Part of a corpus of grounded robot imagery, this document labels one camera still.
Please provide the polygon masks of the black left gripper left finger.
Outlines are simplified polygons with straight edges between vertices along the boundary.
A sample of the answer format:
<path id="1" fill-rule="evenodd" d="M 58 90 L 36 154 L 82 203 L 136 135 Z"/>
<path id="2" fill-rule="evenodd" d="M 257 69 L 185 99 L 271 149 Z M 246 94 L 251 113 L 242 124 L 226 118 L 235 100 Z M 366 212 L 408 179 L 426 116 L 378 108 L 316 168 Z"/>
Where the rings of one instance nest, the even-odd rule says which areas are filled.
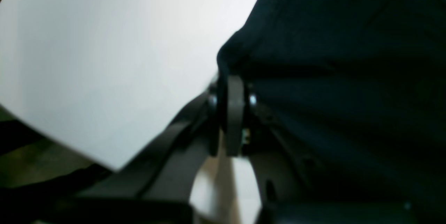
<path id="1" fill-rule="evenodd" d="M 189 199 L 202 164 L 218 152 L 227 82 L 185 105 L 118 173 L 57 203 L 54 224 L 197 224 Z"/>

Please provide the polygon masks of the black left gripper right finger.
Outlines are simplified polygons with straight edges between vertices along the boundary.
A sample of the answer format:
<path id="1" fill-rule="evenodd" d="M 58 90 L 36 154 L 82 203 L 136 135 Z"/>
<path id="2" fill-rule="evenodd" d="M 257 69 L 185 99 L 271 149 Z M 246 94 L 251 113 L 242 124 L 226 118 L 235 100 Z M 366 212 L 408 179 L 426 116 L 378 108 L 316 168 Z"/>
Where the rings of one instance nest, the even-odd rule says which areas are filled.
<path id="1" fill-rule="evenodd" d="M 236 75 L 226 85 L 226 148 L 247 157 L 261 196 L 258 224 L 444 224 L 445 186 L 323 132 L 327 150 L 295 135 Z"/>

